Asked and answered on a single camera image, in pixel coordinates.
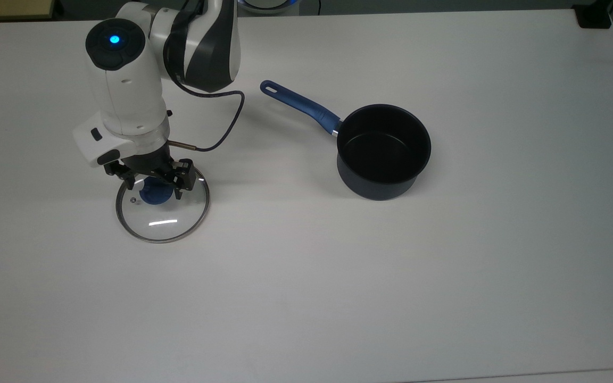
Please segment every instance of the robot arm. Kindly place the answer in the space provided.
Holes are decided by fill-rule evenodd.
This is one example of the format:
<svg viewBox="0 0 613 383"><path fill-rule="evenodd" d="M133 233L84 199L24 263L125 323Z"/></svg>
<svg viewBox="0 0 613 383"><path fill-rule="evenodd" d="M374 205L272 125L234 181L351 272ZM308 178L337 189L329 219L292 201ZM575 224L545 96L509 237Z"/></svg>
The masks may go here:
<svg viewBox="0 0 613 383"><path fill-rule="evenodd" d="M178 12L127 3L87 35L88 82L100 111L73 136L90 166L103 166L129 189L136 174L192 189L195 180L185 177L192 162L170 157L161 78L214 92L240 65L236 0L204 6L197 0L192 12Z"/></svg>
<svg viewBox="0 0 613 383"><path fill-rule="evenodd" d="M131 2L117 18L135 22L147 34L162 78L173 73L185 85L215 92L235 80L241 65L237 3L197 0L192 8L178 12Z"/></svg>

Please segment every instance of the cable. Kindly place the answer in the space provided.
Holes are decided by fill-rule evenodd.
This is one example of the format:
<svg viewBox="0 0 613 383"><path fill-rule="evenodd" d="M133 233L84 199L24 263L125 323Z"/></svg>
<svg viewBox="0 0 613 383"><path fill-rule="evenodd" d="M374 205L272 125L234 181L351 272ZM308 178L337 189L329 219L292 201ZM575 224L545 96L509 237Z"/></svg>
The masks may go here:
<svg viewBox="0 0 613 383"><path fill-rule="evenodd" d="M163 47L164 52L167 52L169 48L169 43L170 43L170 38L168 37ZM165 59L165 69L167 70L167 74L170 75L172 82L175 83L177 87L179 87L179 89L183 90L187 94L194 95L195 97L200 97L200 98L217 98L217 97L226 97L229 95L240 95L241 102L238 105L238 109L236 111L236 115L233 117L233 121L231 121L231 124L229 125L228 129L226 129L226 133L224 133L223 136L221 136L221 139L219 139L219 141L217 141L216 144L210 146L209 148L196 148L195 149L197 151L202 151L202 152L215 150L215 148L219 147L219 145L221 145L221 143L223 143L223 141L226 140L226 137L228 137L228 134L231 133L231 129L233 129L233 126L235 126L236 121L238 121L238 117L241 115L241 111L243 110L243 105L245 105L245 94L241 92L240 90L231 90L229 92L221 92L219 94L200 94L194 90L190 90L187 87L185 87L183 84L181 84L177 76L175 76L175 74L172 73L172 69L170 65L168 65L169 62L167 60L167 54L164 54L164 59Z"/></svg>

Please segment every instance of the saucepan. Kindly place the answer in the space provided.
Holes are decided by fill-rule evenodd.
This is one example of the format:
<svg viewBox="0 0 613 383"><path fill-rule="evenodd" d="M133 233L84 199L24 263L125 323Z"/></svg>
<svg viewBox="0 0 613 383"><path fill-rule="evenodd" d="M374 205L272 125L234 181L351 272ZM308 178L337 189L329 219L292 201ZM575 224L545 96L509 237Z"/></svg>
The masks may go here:
<svg viewBox="0 0 613 383"><path fill-rule="evenodd" d="M311 116L337 138L337 170L342 181L367 199L385 201L401 196L430 159L430 136L423 123L401 107L361 107L344 121L306 97L270 80L262 92Z"/></svg>

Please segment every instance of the black bracket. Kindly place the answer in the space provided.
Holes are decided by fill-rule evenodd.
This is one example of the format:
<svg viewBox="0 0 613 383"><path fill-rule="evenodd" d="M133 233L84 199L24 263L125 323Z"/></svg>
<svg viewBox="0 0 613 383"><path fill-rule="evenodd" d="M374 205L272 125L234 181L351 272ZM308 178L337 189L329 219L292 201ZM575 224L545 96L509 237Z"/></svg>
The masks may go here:
<svg viewBox="0 0 613 383"><path fill-rule="evenodd" d="M611 27L608 7L613 0L596 0L591 5L574 5L578 26L586 29L609 29Z"/></svg>
<svg viewBox="0 0 613 383"><path fill-rule="evenodd" d="M193 190L193 185L195 184L195 170L193 168L193 161L183 158L178 161L172 160L171 165L172 170L168 172L153 170L151 174L146 175L158 177L162 181L166 182L166 184L173 185L175 187L175 197L177 199L181 199L181 190ZM103 167L105 169L105 174L109 176L117 176L125 183L127 189L132 190L134 188L134 183L136 182L134 176L139 174L138 172L132 170L127 165L122 165L122 163L119 163L118 161L106 163L103 165Z"/></svg>

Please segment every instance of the metal rim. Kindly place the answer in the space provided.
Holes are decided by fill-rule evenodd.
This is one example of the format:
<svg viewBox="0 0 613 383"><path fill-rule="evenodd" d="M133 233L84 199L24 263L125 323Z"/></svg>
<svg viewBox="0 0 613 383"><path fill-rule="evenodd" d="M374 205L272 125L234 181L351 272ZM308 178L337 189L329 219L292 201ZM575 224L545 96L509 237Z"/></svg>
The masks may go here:
<svg viewBox="0 0 613 383"><path fill-rule="evenodd" d="M200 226L200 223L202 223L202 220L204 220L205 216L207 216L207 211L210 208L210 189L209 189L209 186L207 186L207 179L205 178L204 175L202 175L202 173L196 167L193 167L193 169L195 170L195 174L197 175L197 181L200 182L202 186L205 188L205 207L202 210L202 215L200 215L200 218L198 218L197 221L195 221L194 225L189 230L186 230L185 232L180 233L180 235L177 235L175 237L166 238L166 239L150 239L150 238L146 238L146 237L143 237L142 235L137 234L135 231L133 231L129 227L129 225L127 225L125 216L122 213L122 198L124 197L125 191L127 190L127 185L125 185L124 182L122 183L122 185L120 185L120 189L119 191L117 191L117 198L115 199L115 211L117 212L117 219L122 224L122 227L124 227L124 229L128 233L130 233L130 235L136 238L139 238L140 240L143 240L144 242L148 242L148 243L175 242L175 240L179 240L183 237L186 237L190 233L192 233L198 226Z"/></svg>

